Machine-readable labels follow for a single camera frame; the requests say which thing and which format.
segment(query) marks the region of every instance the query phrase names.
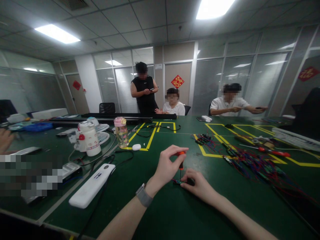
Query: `blue plastic tray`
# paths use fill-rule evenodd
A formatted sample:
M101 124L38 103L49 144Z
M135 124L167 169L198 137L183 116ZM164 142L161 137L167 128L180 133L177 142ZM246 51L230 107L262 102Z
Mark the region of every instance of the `blue plastic tray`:
M41 132L53 128L52 123L35 123L25 126L24 130L28 132Z

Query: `black sleeveless shirt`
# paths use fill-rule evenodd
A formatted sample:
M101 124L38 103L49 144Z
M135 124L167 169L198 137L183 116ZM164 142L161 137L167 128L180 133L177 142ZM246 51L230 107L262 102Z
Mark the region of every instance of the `black sleeveless shirt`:
M145 89L153 88L153 79L152 77L148 76L146 79L142 80L138 77L133 79L131 82L137 88L137 92L141 92ZM154 109L158 108L157 103L154 99L154 93L150 93L149 95L143 95L137 98L137 104L142 114L155 114Z

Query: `white thermos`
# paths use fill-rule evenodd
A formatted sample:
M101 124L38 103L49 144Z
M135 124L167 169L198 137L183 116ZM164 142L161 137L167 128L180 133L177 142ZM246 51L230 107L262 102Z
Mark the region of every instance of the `white thermos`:
M89 157L95 156L101 152L98 135L95 125L92 122L84 121L79 123L78 130L80 132L79 140L85 142L87 147L87 155Z

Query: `white shirt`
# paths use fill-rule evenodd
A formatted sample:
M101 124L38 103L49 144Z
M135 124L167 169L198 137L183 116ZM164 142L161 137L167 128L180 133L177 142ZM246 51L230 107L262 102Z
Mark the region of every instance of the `white shirt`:
M218 110L218 109L227 109L227 108L233 108L233 107L245 108L247 106L250 106L250 104L247 103L246 100L244 100L243 98L235 98L235 100L229 104L224 101L223 97L219 97L219 98L215 98L212 101L210 109ZM236 117L237 115L238 113L227 112L227 113L222 113L216 116Z
M183 103L178 102L177 105L174 108L171 108L169 102L166 102L163 105L163 111L168 112L169 114L176 114L177 116L184 116L186 113L186 109L184 108Z

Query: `pink bottle cap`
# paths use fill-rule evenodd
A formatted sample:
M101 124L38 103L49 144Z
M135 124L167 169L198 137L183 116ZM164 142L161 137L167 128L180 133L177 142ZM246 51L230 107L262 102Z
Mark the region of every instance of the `pink bottle cap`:
M122 127L127 123L127 120L123 117L116 117L113 121L115 127Z

